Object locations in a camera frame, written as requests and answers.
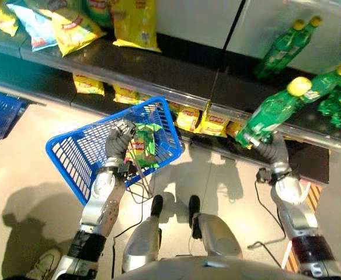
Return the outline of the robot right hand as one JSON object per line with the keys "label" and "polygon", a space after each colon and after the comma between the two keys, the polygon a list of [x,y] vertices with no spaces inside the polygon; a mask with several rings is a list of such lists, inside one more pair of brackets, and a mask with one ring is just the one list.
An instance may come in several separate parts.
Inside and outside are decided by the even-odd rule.
{"label": "robot right hand", "polygon": [[290,167],[288,150],[283,135],[280,132],[272,134],[272,142],[264,143],[251,138],[250,143],[269,161],[273,169],[288,169]]}

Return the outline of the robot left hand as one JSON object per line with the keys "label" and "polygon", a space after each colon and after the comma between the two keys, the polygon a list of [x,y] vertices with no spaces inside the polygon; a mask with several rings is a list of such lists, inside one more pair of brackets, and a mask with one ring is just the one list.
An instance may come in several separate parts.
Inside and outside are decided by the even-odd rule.
{"label": "robot left hand", "polygon": [[120,120],[114,123],[105,142],[107,158],[124,160],[129,143],[135,135],[135,124],[129,120]]}

